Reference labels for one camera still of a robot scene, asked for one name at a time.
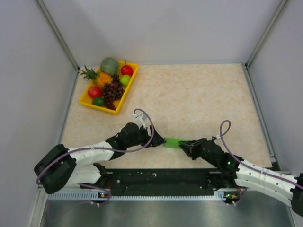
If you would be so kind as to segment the green paper box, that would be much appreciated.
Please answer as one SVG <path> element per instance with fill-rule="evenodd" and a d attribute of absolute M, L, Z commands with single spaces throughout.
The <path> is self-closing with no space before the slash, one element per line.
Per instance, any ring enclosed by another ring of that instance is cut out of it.
<path fill-rule="evenodd" d="M 179 143 L 182 141 L 182 139 L 176 139 L 176 138 L 164 138 L 165 143 L 163 144 L 166 148 L 172 148 L 172 149 L 180 149 Z"/>

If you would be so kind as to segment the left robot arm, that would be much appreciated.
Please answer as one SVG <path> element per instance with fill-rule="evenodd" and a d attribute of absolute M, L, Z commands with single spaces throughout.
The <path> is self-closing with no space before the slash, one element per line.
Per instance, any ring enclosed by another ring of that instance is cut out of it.
<path fill-rule="evenodd" d="M 82 148 L 56 145 L 34 167 L 34 173 L 47 194 L 83 183 L 100 188 L 107 183 L 107 172 L 101 165 L 102 161 L 117 159 L 132 147 L 140 150 L 164 143 L 165 139 L 153 126 L 130 122 L 117 135 L 98 144 Z"/>

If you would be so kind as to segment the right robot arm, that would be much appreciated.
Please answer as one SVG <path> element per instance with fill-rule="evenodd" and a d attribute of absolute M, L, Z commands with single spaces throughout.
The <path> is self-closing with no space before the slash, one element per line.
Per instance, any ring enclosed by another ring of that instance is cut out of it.
<path fill-rule="evenodd" d="M 192 160 L 202 158 L 221 173 L 226 187 L 235 184 L 273 197 L 298 214 L 303 215 L 303 175 L 285 175 L 259 167 L 239 156 L 225 152 L 214 140 L 205 138 L 180 141 L 179 147 Z"/>

